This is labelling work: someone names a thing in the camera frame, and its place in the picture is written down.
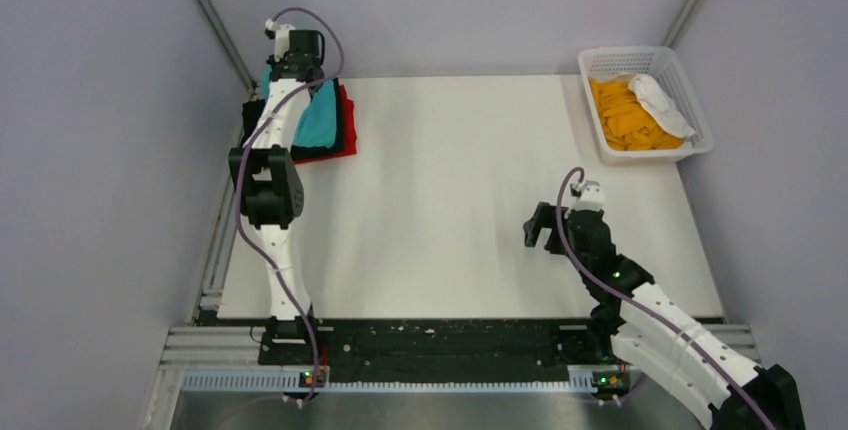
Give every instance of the white table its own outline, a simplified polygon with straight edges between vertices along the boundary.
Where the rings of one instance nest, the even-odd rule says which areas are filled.
[[[723,316],[673,164],[605,166],[577,76],[366,78],[359,154],[298,166],[297,248],[325,318],[579,318],[595,302],[522,224],[575,165],[601,183],[620,252],[695,316]],[[268,316],[262,260],[236,237],[219,318]]]

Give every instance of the white basket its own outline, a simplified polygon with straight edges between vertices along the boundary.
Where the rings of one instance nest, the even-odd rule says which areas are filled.
[[[683,71],[683,65],[674,50],[668,47],[604,47],[584,50],[577,57],[583,89],[589,101],[589,113],[595,123],[595,143],[601,160],[607,164],[639,163],[648,161],[676,162],[696,153],[712,150],[715,142],[710,127],[704,120],[701,104],[692,91],[692,85]],[[601,119],[595,106],[595,98],[589,87],[589,77],[599,82],[621,73],[647,73],[654,77],[665,92],[677,104],[677,109],[695,129],[695,135],[687,140],[692,148],[685,150],[641,150],[621,151],[607,144]]]

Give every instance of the gray wall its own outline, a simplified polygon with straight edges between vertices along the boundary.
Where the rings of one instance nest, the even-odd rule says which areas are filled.
[[[254,76],[270,53],[265,20],[299,5],[329,19],[346,74],[363,77],[574,73],[584,48],[659,44],[685,0],[212,1]]]
[[[680,165],[726,308],[844,428],[848,0],[706,0],[678,51],[715,134]]]
[[[0,11],[0,428],[136,428],[244,92],[191,0]]]

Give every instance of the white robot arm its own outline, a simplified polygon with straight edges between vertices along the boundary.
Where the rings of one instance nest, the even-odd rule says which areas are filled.
[[[569,255],[599,302],[590,326],[601,342],[599,352],[642,370],[704,428],[803,429],[792,376],[779,365],[766,370],[736,353],[675,304],[650,273],[617,253],[603,222],[605,198],[598,182],[581,181],[570,189],[577,200],[561,222],[556,207],[539,204],[525,224],[525,245],[535,246],[539,230],[552,227],[545,248]]]
[[[292,221],[302,211],[304,195],[291,159],[295,132],[310,97],[309,92],[295,91],[323,77],[323,37],[314,30],[298,31],[272,20],[266,22],[265,29],[274,39],[274,54],[269,58],[273,70],[266,103],[253,130],[259,134],[251,135],[241,209],[254,227],[256,238],[252,240],[277,266],[266,262],[271,291],[269,314],[279,321],[292,321],[300,312],[279,284],[277,272],[302,309],[308,311],[311,305],[293,242]],[[241,155],[240,149],[230,154],[234,182]]]

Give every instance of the red cloth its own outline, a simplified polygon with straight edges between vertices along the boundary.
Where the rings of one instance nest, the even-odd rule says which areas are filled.
[[[331,158],[346,157],[348,155],[356,155],[356,128],[353,125],[353,100],[347,97],[347,89],[344,85],[339,86],[342,94],[342,111],[344,112],[344,150],[333,155],[319,158],[307,158],[295,162],[300,165],[302,163],[320,162],[321,160],[329,160]]]

